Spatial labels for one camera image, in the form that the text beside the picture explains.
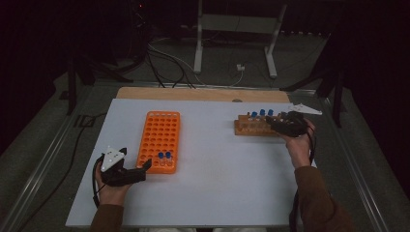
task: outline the floor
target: floor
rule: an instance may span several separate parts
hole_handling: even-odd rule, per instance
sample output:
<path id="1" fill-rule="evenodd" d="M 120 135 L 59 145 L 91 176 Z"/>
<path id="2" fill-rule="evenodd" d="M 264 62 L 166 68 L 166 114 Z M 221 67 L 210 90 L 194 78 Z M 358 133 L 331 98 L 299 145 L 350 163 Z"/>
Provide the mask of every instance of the floor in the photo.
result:
<path id="1" fill-rule="evenodd" d="M 194 38 L 179 41 L 155 38 L 150 42 L 151 61 L 164 77 L 162 81 L 166 87 L 174 85 L 182 72 L 175 63 L 154 56 L 160 55 L 156 51 L 177 57 L 187 79 L 197 88 L 277 90 L 307 77 L 326 44 L 325 39 L 315 36 L 280 35 L 274 50 L 278 77 L 272 79 L 268 76 L 263 52 L 269 37 L 228 38 L 225 35 L 222 39 L 215 34 L 205 39 L 201 74 L 191 71 L 196 46 Z M 245 70 L 238 72 L 237 64 L 244 65 Z M 61 93 L 67 90 L 67 75 L 58 78 L 56 94 L 0 157 L 1 231 L 17 231 L 17 228 L 19 231 L 87 230 L 66 227 L 65 222 L 98 139 L 103 117 L 97 119 L 92 128 L 83 130 L 75 122 L 77 116 L 105 113 L 122 86 L 159 86 L 147 62 L 124 73 L 125 78 L 133 80 L 130 84 L 101 73 L 97 73 L 97 77 L 94 86 L 82 86 L 78 81 L 78 106 L 72 116 L 66 115 L 68 103 L 59 100 Z M 186 83 L 181 81 L 175 87 L 189 88 L 184 80 Z M 341 128 L 337 128 L 329 116 L 332 95 L 328 99 L 314 96 L 319 83 L 315 81 L 289 93 L 289 98 L 295 104 L 303 103 L 324 112 L 323 116 L 307 117 L 318 128 L 316 163 L 329 191 L 351 214 L 357 231 L 410 231 L 409 200 L 349 90 L 343 89 Z M 288 228 L 283 225 L 269 228 L 269 231 L 288 231 Z"/>

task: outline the brown sleeve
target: brown sleeve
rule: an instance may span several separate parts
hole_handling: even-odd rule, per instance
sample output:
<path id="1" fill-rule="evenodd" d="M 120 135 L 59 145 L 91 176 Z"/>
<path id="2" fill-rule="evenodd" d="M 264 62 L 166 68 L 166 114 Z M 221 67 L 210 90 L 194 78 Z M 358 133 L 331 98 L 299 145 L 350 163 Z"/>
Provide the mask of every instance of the brown sleeve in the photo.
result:
<path id="1" fill-rule="evenodd" d="M 295 177 L 305 231 L 354 231 L 350 216 L 330 196 L 318 169 L 300 167 Z"/>
<path id="2" fill-rule="evenodd" d="M 120 231 L 123 223 L 124 207 L 117 205 L 101 205 L 91 223 L 91 232 Z"/>

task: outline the person's left hand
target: person's left hand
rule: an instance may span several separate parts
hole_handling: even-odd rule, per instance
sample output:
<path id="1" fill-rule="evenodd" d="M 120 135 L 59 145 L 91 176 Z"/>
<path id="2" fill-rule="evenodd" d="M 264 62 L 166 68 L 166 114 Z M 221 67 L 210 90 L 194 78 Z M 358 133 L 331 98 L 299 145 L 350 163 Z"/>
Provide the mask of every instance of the person's left hand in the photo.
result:
<path id="1" fill-rule="evenodd" d="M 122 187 L 111 187 L 109 185 L 105 185 L 101 188 L 104 183 L 102 180 L 102 162 L 100 161 L 97 164 L 96 169 L 96 181 L 99 186 L 100 192 L 100 205 L 118 205 L 124 206 L 124 200 L 126 198 L 127 192 L 132 185 L 126 185 Z"/>

